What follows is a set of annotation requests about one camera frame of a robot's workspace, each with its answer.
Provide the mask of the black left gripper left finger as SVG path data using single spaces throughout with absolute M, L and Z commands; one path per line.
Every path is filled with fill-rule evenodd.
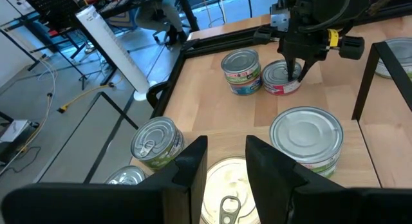
M 140 186 L 140 224 L 199 224 L 207 174 L 208 138 L 199 136 Z

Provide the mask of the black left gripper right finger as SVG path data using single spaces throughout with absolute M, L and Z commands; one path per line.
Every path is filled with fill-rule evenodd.
M 248 180 L 261 224 L 339 224 L 354 220 L 354 194 L 260 138 L 245 143 Z

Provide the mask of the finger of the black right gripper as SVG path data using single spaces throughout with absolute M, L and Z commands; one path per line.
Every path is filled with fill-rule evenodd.
M 301 82 L 304 79 L 304 77 L 306 76 L 306 74 L 308 73 L 308 71 L 314 64 L 315 64 L 314 60 L 307 60 L 304 62 L 304 66 L 301 70 L 301 73 L 299 77 L 297 78 L 298 82 Z
M 287 73 L 288 73 L 288 80 L 293 81 L 293 74 L 295 70 L 295 58 L 285 58 Z

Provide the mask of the green label tuna can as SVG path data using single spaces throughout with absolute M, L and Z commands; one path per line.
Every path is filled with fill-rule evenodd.
M 221 61 L 221 68 L 227 82 L 231 84 L 247 83 L 261 73 L 258 52 L 252 49 L 230 52 Z
M 273 120 L 272 145 L 296 162 L 329 178 L 337 168 L 344 131 L 331 113 L 312 106 L 287 109 Z
M 385 42 L 412 81 L 412 38 L 387 39 Z M 381 59 L 378 61 L 375 73 L 381 77 L 391 79 L 391 75 Z

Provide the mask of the green albacore pull-tab can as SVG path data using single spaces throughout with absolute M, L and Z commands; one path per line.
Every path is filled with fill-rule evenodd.
M 131 154 L 152 171 L 159 171 L 184 149 L 183 133 L 167 117 L 148 120 L 131 140 Z

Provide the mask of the person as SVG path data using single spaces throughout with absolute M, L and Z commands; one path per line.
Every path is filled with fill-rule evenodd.
M 144 4 L 135 14 L 135 23 L 143 29 L 165 31 L 168 45 L 176 44 L 177 40 L 184 43 L 187 35 L 175 3 L 176 0 L 156 0 Z

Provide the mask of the white tower fan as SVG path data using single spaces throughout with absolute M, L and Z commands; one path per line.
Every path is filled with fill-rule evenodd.
M 75 16 L 80 27 L 84 29 L 84 34 L 90 35 L 89 40 L 96 48 L 99 48 L 99 52 L 106 61 L 110 64 L 113 63 L 114 67 L 120 70 L 134 87 L 134 99 L 137 101 L 146 100 L 149 88 L 154 86 L 156 82 L 148 81 L 95 7 L 87 5 L 81 8 Z

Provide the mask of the grey floor box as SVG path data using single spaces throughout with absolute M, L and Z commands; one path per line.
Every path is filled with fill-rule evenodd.
M 39 127 L 37 122 L 14 120 L 0 131 L 0 165 L 6 165 Z

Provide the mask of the black perforated panel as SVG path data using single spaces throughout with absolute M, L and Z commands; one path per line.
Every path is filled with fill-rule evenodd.
M 47 21 L 68 24 L 80 8 L 75 0 L 27 0 Z

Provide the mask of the black metal rig frame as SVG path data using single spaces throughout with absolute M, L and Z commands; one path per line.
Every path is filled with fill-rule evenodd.
M 287 8 L 285 0 L 277 0 L 275 4 Z M 412 0 L 369 0 L 368 8 L 354 20 L 353 27 L 405 15 L 412 15 Z M 279 41 L 285 33 L 277 31 L 268 23 L 214 37 L 187 41 L 180 51 L 169 79 L 166 82 L 151 86 L 147 92 L 147 100 L 154 109 L 151 116 L 160 117 L 164 114 L 187 59 L 235 50 L 240 47 L 268 44 L 273 41 Z

